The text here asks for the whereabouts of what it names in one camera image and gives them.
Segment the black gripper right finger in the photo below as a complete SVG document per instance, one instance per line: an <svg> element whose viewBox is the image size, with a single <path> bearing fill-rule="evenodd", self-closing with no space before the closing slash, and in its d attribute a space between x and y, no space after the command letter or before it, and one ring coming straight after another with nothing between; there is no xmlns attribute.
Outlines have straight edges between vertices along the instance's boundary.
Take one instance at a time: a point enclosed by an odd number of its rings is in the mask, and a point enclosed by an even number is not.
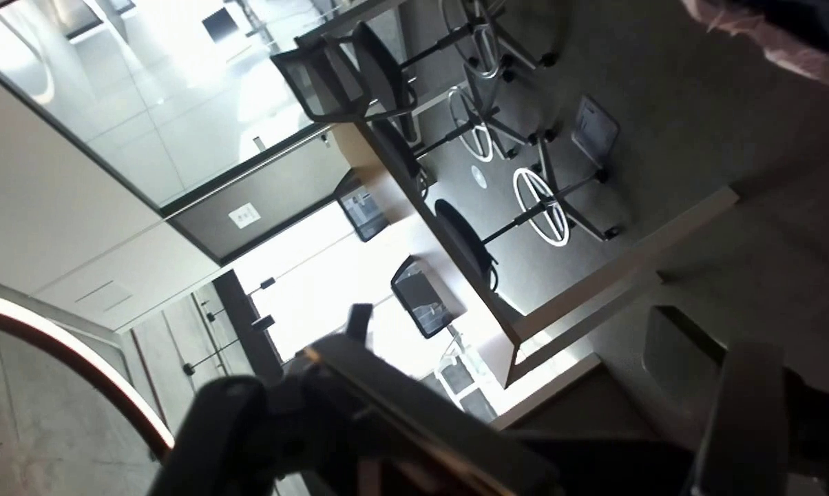
<svg viewBox="0 0 829 496"><path fill-rule="evenodd" d="M785 496L790 475L829 496L829 391L790 373L777 348L730 345L685 496Z"/></svg>

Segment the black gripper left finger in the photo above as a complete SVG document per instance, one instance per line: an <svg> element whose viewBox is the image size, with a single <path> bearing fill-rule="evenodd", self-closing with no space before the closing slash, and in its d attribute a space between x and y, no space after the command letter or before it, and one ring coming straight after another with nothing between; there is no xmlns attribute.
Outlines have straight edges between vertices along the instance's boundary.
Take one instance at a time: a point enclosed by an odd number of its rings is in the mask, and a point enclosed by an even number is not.
<svg viewBox="0 0 829 496"><path fill-rule="evenodd" d="M335 496L560 496L560 471L347 336L268 383L197 389L149 496L268 496L310 471Z"/></svg>

